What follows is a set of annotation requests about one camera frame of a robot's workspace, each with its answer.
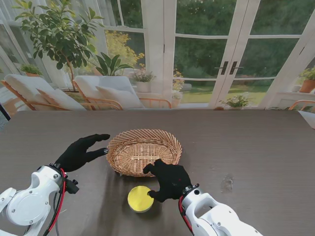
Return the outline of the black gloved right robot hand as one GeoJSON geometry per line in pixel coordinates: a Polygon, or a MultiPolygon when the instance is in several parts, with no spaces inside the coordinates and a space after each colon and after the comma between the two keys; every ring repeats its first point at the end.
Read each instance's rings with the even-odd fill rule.
{"type": "Polygon", "coordinates": [[[178,200],[186,187],[191,187],[188,173],[181,165],[166,164],[158,159],[143,169],[144,174],[153,174],[159,182],[159,191],[149,191],[148,195],[163,203],[168,199],[178,200]]]}

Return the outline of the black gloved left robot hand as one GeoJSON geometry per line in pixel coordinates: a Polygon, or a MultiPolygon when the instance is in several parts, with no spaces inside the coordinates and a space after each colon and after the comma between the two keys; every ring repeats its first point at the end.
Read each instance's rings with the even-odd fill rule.
{"type": "Polygon", "coordinates": [[[87,151],[96,142],[106,141],[110,138],[109,134],[93,134],[78,139],[73,142],[66,151],[55,161],[65,172],[73,172],[86,163],[99,157],[105,156],[109,150],[106,147],[94,151],[87,151]]]}

